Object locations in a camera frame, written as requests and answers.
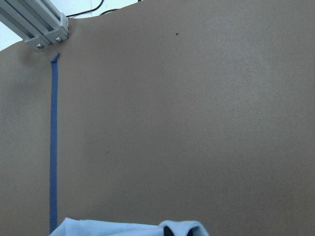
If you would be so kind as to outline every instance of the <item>bolt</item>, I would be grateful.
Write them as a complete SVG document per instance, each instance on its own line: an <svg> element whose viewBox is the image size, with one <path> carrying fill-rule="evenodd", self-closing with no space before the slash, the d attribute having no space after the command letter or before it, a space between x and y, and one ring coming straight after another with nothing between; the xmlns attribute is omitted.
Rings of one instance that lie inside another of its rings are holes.
<svg viewBox="0 0 315 236"><path fill-rule="evenodd" d="M56 37L55 40L56 40L57 42L61 42L63 39L60 38L60 37Z"/></svg>
<svg viewBox="0 0 315 236"><path fill-rule="evenodd" d="M36 47L37 47L37 48L43 48L44 45L42 45L41 43L38 43L38 44L36 44Z"/></svg>

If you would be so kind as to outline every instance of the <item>silver screw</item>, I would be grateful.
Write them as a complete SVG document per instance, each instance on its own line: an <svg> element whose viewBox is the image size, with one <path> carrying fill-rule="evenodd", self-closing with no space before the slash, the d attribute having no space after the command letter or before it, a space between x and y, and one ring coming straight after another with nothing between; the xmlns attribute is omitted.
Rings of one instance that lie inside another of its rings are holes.
<svg viewBox="0 0 315 236"><path fill-rule="evenodd" d="M37 48L43 48L44 45L42 45L41 43L38 43L38 44L36 44L36 47L37 47Z"/></svg>
<svg viewBox="0 0 315 236"><path fill-rule="evenodd" d="M56 40L57 42L61 42L63 39L60 38L60 37L56 37L55 40Z"/></svg>

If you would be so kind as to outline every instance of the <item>cloth fold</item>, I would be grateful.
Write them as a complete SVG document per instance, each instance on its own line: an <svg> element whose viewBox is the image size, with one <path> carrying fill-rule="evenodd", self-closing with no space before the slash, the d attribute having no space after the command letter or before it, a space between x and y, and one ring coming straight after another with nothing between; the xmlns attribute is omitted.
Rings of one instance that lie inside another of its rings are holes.
<svg viewBox="0 0 315 236"><path fill-rule="evenodd" d="M198 221L163 221L158 226L131 223L114 223L96 220L73 220L66 218L50 236L163 236L168 227L174 236L209 236Z"/></svg>

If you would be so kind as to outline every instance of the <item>blue fabric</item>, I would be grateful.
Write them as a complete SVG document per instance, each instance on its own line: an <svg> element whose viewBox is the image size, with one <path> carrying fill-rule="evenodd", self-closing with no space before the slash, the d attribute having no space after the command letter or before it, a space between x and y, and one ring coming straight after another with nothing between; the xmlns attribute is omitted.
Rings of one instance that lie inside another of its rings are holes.
<svg viewBox="0 0 315 236"><path fill-rule="evenodd" d="M193 230L194 236L209 236L198 221L163 221L156 226L69 218L50 236L163 236L165 226L170 228L174 236L187 236L190 229Z"/></svg>
<svg viewBox="0 0 315 236"><path fill-rule="evenodd" d="M50 110L50 188L49 188L49 232L57 227L57 104L59 53L52 59L51 110Z"/></svg>

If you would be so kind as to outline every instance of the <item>black cable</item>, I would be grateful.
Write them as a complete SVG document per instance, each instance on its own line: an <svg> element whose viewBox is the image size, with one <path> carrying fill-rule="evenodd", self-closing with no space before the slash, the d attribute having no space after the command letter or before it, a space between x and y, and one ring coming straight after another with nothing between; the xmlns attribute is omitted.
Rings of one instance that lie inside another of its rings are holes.
<svg viewBox="0 0 315 236"><path fill-rule="evenodd" d="M78 15L82 15L82 14L89 13L89 12L92 12L92 11L96 11L97 9L100 8L100 6L103 5L103 2L104 2L104 0L100 1L100 4L99 4L96 8L92 9L92 10L88 10L88 11L83 11L83 12L75 13L75 14L72 14L72 15L68 15L68 16L66 16L66 17L78 16Z"/></svg>
<svg viewBox="0 0 315 236"><path fill-rule="evenodd" d="M116 11L116 10L118 10L118 9L107 10L107 11L104 11L103 13L101 13L100 15L104 15L104 14L106 14L106 13L108 13L108 12L112 12L112 11Z"/></svg>

